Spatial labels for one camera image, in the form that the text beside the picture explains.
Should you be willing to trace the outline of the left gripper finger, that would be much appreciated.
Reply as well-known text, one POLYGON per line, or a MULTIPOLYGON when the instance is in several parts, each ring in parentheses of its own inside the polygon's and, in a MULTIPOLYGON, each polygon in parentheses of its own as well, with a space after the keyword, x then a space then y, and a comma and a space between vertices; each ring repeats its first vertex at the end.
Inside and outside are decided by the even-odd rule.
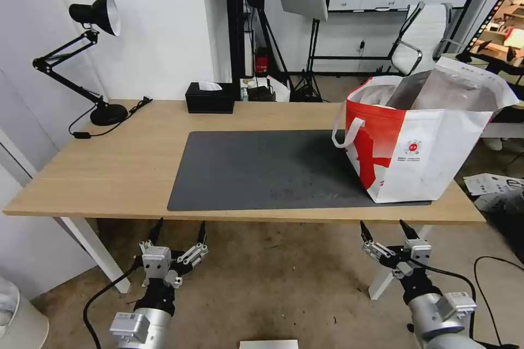
POLYGON ((204 259, 207 254, 208 246, 206 244, 206 221, 202 221, 200 224, 196 244, 182 253, 181 256, 176 259, 176 262, 184 266, 196 266, 204 259))
POLYGON ((156 246, 164 219, 160 218, 157 223, 151 228, 147 240, 140 242, 139 247, 142 255, 161 255, 162 248, 156 246))

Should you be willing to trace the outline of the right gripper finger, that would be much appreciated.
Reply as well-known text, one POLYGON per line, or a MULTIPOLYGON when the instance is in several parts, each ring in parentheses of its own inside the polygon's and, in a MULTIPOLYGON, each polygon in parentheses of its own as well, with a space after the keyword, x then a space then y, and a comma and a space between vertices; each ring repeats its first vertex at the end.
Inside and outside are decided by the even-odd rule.
POLYGON ((362 250, 387 268, 396 268, 396 253, 381 243, 375 242, 363 221, 360 221, 361 238, 363 240, 362 250))
POLYGON ((399 220, 399 223, 401 225, 401 228, 406 236, 406 241, 407 242, 417 242, 419 240, 421 240, 421 238, 419 237, 418 233, 416 232, 415 229, 413 229, 411 226, 409 226, 404 220, 400 219, 399 220))

